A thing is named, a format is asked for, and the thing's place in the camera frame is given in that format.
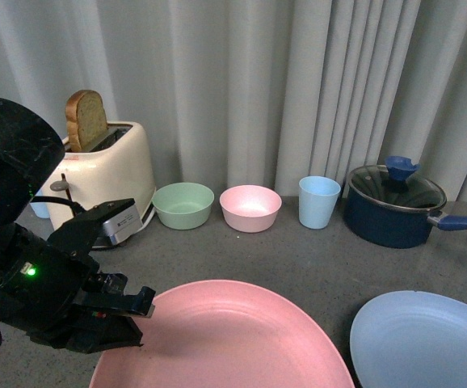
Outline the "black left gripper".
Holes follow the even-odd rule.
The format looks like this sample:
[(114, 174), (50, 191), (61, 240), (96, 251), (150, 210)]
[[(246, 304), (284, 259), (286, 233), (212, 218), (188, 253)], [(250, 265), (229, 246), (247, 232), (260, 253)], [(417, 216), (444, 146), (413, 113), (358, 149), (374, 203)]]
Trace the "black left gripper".
[(156, 292), (124, 295), (126, 276), (99, 270), (90, 251), (101, 221), (89, 209), (48, 239), (14, 222), (0, 226), (0, 323), (73, 352), (140, 345), (133, 317), (152, 316)]

